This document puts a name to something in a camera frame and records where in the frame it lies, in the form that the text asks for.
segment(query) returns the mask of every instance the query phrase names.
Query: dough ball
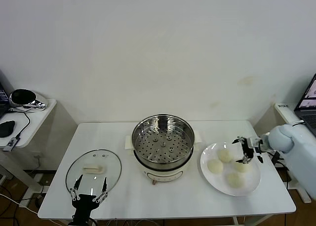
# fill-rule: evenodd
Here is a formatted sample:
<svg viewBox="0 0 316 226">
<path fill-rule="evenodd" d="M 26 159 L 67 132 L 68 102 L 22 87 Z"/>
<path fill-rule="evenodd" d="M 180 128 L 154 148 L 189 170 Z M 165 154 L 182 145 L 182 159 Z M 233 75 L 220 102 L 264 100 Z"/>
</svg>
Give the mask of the dough ball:
<svg viewBox="0 0 316 226">
<path fill-rule="evenodd" d="M 234 162 L 233 165 L 234 165 L 234 168 L 235 168 L 238 172 L 241 172 L 241 173 L 249 172 L 250 169 L 251 169 L 250 164 L 243 164 L 243 163 Z"/>
<path fill-rule="evenodd" d="M 226 175 L 228 184 L 233 188 L 240 188 L 244 185 L 244 180 L 238 173 L 229 173 Z"/>
<path fill-rule="evenodd" d="M 223 163 L 229 163 L 233 159 L 233 156 L 228 149 L 219 150 L 217 155 Z"/>
<path fill-rule="evenodd" d="M 223 172 L 223 163 L 218 159 L 211 159 L 207 162 L 208 170 L 212 173 L 222 173 Z"/>
</svg>

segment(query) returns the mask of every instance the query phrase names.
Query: wooden floor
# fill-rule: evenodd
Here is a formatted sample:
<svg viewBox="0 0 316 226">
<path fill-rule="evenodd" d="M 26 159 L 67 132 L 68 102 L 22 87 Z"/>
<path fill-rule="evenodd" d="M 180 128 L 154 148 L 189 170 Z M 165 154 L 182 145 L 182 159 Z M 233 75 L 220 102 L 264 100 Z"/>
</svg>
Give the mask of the wooden floor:
<svg viewBox="0 0 316 226">
<path fill-rule="evenodd" d="M 45 174 L 41 182 L 43 185 L 49 185 L 53 179 L 52 174 Z M 26 186 L 18 179 L 13 178 L 12 180 L 6 180 L 3 184 L 10 193 L 14 200 L 18 200 L 22 197 L 23 193 L 27 189 Z M 0 188 L 0 193 L 8 195 L 8 193 Z M 286 216 L 287 226 L 316 226 L 316 201 L 310 204 L 304 204 L 298 195 L 297 191 L 290 190 L 290 194 L 296 204 L 297 210 L 293 214 Z M 0 196 L 0 214 L 9 205 L 10 201 Z M 18 226 L 17 223 L 13 224 L 13 219 L 3 219 L 3 217 L 13 217 L 16 205 L 11 203 L 9 209 L 0 216 L 0 226 Z M 32 199 L 29 204 L 29 208 L 38 211 L 35 206 L 35 200 Z M 34 213 L 29 212 L 23 208 L 17 208 L 16 218 L 19 221 L 20 226 L 55 226 L 50 221 L 39 219 Z M 238 221 L 240 224 L 243 222 L 243 217 L 239 217 Z M 118 221 L 118 226 L 123 226 L 125 221 Z M 136 226 L 138 221 L 133 221 L 133 225 Z M 233 225 L 232 218 L 211 218 L 211 219 L 185 219 L 185 220 L 156 220 L 161 226 L 220 226 L 220 225 Z M 105 226 L 107 221 L 100 221 L 99 226 Z M 131 221 L 127 221 L 124 226 L 132 226 Z M 115 226 L 116 222 L 112 221 L 109 226 Z M 153 226 L 154 224 L 147 221 L 140 222 L 137 226 Z M 274 215 L 266 221 L 259 224 L 260 226 L 283 226 L 284 215 Z"/>
</svg>

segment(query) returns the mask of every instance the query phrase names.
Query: white wall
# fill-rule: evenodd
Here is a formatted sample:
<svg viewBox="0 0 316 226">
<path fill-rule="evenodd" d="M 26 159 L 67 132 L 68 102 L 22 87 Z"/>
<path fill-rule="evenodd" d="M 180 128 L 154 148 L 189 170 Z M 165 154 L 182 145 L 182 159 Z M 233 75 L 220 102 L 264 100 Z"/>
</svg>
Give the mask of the white wall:
<svg viewBox="0 0 316 226">
<path fill-rule="evenodd" d="M 0 0 L 0 69 L 76 123 L 249 119 L 316 67 L 316 0 Z"/>
</svg>

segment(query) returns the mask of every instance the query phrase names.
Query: wire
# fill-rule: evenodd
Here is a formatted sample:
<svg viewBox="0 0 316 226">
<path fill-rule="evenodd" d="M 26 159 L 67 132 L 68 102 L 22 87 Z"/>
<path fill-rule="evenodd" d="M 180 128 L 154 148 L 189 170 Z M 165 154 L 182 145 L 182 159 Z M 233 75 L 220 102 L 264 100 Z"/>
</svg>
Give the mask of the wire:
<svg viewBox="0 0 316 226">
<path fill-rule="evenodd" d="M 30 123 L 31 123 L 31 120 L 29 119 L 29 117 L 26 115 L 26 113 L 25 112 L 20 112 L 20 111 L 14 111 L 13 109 L 11 109 L 11 110 L 8 110 L 8 111 L 6 111 L 7 113 L 23 113 L 24 115 L 25 115 L 25 117 L 28 119 L 28 124 L 26 124 L 26 126 L 24 126 L 23 128 L 22 128 L 22 130 L 15 136 L 15 138 L 18 138 L 18 137 L 20 137 L 20 135 L 21 135 L 21 133 L 22 133 L 22 131 L 24 131 L 25 130 L 25 128 L 27 128 L 28 127 L 28 125 L 30 125 Z"/>
<path fill-rule="evenodd" d="M 93 218 L 89 218 L 89 219 L 95 224 L 95 226 L 98 226 L 98 223 Z"/>
<path fill-rule="evenodd" d="M 285 174 L 286 174 L 286 189 L 288 190 L 288 173 L 287 173 L 287 167 L 283 164 L 283 163 L 281 163 L 281 162 L 279 162 L 279 161 L 277 161 L 277 163 L 279 163 L 279 164 L 281 164 L 284 168 L 285 168 Z M 284 214 L 284 226 L 286 226 L 286 214 Z"/>
<path fill-rule="evenodd" d="M 299 124 L 305 124 L 305 122 L 303 120 L 300 120 L 298 123 L 295 123 L 294 125 L 292 126 L 296 126 L 296 125 L 299 125 Z"/>
<path fill-rule="evenodd" d="M 26 172 L 27 174 L 33 173 L 35 170 L 37 170 L 40 167 L 40 158 L 37 158 L 37 159 L 38 159 L 38 166 L 35 169 L 33 169 L 31 172 Z"/>
<path fill-rule="evenodd" d="M 40 193 L 39 193 L 39 195 L 41 195 L 42 193 L 43 193 L 43 191 L 44 191 L 44 185 L 42 185 L 42 184 L 40 184 L 41 185 L 41 191 L 40 191 Z M 21 199 L 18 199 L 18 200 L 16 200 L 16 201 L 22 201 L 22 200 L 31 200 L 31 199 L 37 199 L 38 198 L 38 196 L 37 197 L 32 197 L 32 198 L 26 198 L 26 199 L 24 199 L 24 198 L 21 198 Z"/>
<path fill-rule="evenodd" d="M 7 197 L 6 195 L 3 195 L 3 194 L 1 194 L 1 193 L 0 193 L 0 195 L 2 195 L 3 197 L 5 197 L 5 198 L 11 200 L 13 203 L 15 203 L 15 204 L 17 204 L 17 205 L 21 205 L 20 203 L 16 202 L 15 200 L 11 199 L 10 197 Z M 29 209 L 28 207 L 26 207 L 26 206 L 24 206 L 24 205 L 23 205 L 22 207 L 23 207 L 23 208 L 26 208 L 27 210 L 31 211 L 32 213 L 34 213 L 34 214 L 36 214 L 36 215 L 38 214 L 37 212 L 35 212 L 35 211 Z M 49 221 L 51 221 L 52 223 L 54 223 L 54 224 L 56 224 L 56 225 L 63 226 L 63 225 L 60 225 L 60 224 L 54 222 L 53 220 L 49 220 Z"/>
<path fill-rule="evenodd" d="M 1 217 L 0 220 L 13 220 L 13 224 L 14 224 L 14 220 L 16 220 L 18 226 L 20 226 L 18 219 L 14 217 Z"/>
<path fill-rule="evenodd" d="M 135 226 L 137 226 L 140 222 L 142 222 L 142 221 L 149 221 L 149 222 L 152 222 L 152 223 L 154 223 L 155 225 L 157 225 L 157 226 L 160 226 L 160 224 L 158 224 L 157 222 L 155 222 L 155 221 L 153 221 L 153 220 L 140 220 L 140 221 L 138 221 L 136 224 L 135 224 Z"/>
<path fill-rule="evenodd" d="M 11 192 L 7 188 L 5 188 L 3 186 L 0 186 L 0 187 L 5 189 L 9 193 L 10 197 L 12 198 Z M 6 209 L 1 212 L 0 216 L 3 215 L 10 208 L 10 205 L 11 205 L 11 201 L 10 201 L 9 205 L 6 207 Z"/>
</svg>

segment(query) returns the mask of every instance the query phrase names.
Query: table leg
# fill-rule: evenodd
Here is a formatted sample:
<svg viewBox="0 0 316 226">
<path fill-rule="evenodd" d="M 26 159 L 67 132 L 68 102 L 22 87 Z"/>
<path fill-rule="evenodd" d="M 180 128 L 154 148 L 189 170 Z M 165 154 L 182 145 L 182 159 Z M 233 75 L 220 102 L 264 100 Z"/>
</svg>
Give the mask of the table leg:
<svg viewBox="0 0 316 226">
<path fill-rule="evenodd" d="M 5 168 L 0 166 L 0 175 L 6 176 L 7 179 L 11 180 L 13 178 L 13 175 L 9 173 Z"/>
<path fill-rule="evenodd" d="M 38 184 L 33 178 L 31 178 L 26 172 L 21 169 L 12 159 L 9 158 L 9 153 L 4 153 L 0 151 L 0 165 L 7 171 L 12 173 L 16 178 L 23 182 L 28 187 L 35 191 L 41 190 L 41 185 Z"/>
<path fill-rule="evenodd" d="M 252 216 L 251 218 L 247 219 L 244 223 L 245 226 L 256 226 L 263 222 L 264 220 L 270 218 L 272 215 L 258 215 Z"/>
</svg>

